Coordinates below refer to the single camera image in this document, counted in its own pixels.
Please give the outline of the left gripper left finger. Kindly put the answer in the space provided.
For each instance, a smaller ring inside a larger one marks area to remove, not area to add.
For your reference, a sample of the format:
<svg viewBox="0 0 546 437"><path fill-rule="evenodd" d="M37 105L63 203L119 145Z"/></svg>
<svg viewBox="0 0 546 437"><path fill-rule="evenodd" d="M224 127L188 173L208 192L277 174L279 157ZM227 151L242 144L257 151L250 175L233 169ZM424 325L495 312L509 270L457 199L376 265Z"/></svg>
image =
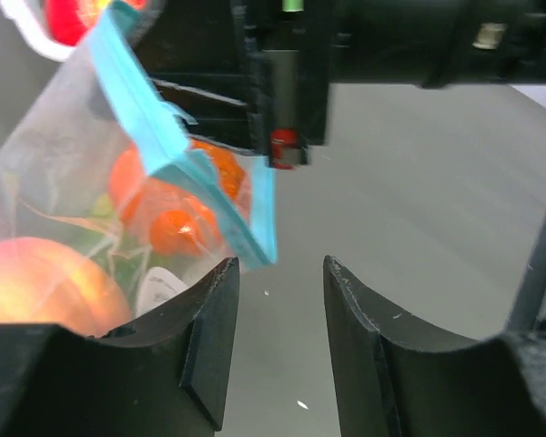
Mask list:
<svg viewBox="0 0 546 437"><path fill-rule="evenodd" d="M0 324L0 436L212 436L223 425L239 262L103 338Z"/></svg>

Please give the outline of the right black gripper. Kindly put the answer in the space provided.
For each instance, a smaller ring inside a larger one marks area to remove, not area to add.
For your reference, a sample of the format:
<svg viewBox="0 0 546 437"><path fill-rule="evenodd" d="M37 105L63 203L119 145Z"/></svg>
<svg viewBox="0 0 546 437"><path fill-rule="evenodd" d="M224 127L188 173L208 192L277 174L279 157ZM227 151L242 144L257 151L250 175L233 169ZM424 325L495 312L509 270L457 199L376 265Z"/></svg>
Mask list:
<svg viewBox="0 0 546 437"><path fill-rule="evenodd" d="M546 1L151 1L136 57L192 137L285 168L334 84L546 85Z"/></svg>

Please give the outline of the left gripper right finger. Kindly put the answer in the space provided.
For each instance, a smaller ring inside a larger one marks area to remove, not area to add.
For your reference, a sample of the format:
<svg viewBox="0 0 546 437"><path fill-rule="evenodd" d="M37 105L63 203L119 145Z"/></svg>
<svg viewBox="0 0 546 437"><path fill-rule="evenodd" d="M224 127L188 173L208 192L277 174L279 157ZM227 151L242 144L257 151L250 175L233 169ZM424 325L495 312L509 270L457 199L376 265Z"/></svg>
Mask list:
<svg viewBox="0 0 546 437"><path fill-rule="evenodd" d="M344 436L546 436L546 332L473 340L323 265Z"/></svg>

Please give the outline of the orange fake pumpkin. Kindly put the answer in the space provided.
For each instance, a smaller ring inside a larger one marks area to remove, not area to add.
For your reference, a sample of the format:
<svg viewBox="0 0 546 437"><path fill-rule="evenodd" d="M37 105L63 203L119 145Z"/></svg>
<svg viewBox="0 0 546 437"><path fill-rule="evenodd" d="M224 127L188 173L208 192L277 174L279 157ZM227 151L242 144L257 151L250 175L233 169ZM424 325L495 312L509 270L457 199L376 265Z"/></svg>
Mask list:
<svg viewBox="0 0 546 437"><path fill-rule="evenodd" d="M198 139L190 147L207 153L216 167L219 186L248 219L251 183L233 153ZM147 177L134 147L116 160L107 190L124 227L159 255L199 257L224 244L214 212L183 188Z"/></svg>

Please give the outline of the blue-zip clear bag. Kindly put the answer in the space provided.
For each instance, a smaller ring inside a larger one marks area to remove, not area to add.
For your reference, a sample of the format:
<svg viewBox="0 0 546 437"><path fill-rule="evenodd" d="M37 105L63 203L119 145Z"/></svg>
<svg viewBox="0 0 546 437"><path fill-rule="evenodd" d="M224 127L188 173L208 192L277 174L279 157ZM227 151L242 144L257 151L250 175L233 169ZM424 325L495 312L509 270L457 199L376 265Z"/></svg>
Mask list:
<svg viewBox="0 0 546 437"><path fill-rule="evenodd" d="M276 262L275 175L192 138L110 3L0 148L0 323L101 337L227 257Z"/></svg>

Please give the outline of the green fake leafy vegetable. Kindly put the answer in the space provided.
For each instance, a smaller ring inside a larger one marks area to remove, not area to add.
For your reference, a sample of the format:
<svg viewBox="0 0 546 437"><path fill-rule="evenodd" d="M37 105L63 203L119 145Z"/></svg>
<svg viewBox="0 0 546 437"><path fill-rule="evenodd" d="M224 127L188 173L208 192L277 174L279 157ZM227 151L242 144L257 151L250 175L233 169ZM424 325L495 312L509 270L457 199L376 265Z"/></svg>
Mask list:
<svg viewBox="0 0 546 437"><path fill-rule="evenodd" d="M164 259L151 247L142 245L117 220L108 195L101 195L91 209L91 219L102 219L114 227L108 244L94 256L104 271L116 281L127 301L134 304L141 282L149 269L162 266Z"/></svg>

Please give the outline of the fake peach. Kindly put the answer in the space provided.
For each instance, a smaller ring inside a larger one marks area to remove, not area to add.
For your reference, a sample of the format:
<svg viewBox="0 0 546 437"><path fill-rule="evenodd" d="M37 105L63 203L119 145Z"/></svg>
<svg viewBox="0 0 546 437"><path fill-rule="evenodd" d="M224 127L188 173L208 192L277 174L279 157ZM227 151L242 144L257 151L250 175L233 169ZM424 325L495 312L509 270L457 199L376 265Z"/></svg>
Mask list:
<svg viewBox="0 0 546 437"><path fill-rule="evenodd" d="M130 320L122 290L93 260L50 239L0 242L0 323L58 323L101 337Z"/></svg>

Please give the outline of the red fake apple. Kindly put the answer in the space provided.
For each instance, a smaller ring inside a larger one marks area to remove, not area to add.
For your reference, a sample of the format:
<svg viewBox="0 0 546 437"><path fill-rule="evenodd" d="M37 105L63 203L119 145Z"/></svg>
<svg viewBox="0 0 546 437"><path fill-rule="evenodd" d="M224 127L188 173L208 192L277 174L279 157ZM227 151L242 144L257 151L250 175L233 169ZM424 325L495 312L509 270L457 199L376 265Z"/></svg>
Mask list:
<svg viewBox="0 0 546 437"><path fill-rule="evenodd" d="M45 0L47 30L57 43L75 46L110 3L110 0Z"/></svg>

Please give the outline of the white plastic basket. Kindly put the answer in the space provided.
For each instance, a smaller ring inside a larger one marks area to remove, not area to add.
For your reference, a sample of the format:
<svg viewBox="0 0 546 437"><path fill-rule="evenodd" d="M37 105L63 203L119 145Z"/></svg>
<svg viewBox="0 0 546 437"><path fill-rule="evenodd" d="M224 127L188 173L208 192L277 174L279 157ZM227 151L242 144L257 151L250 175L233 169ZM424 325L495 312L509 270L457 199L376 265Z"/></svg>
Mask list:
<svg viewBox="0 0 546 437"><path fill-rule="evenodd" d="M74 51L51 36L46 25L43 0L0 0L3 16L12 21L25 43L38 55L57 63L65 62Z"/></svg>

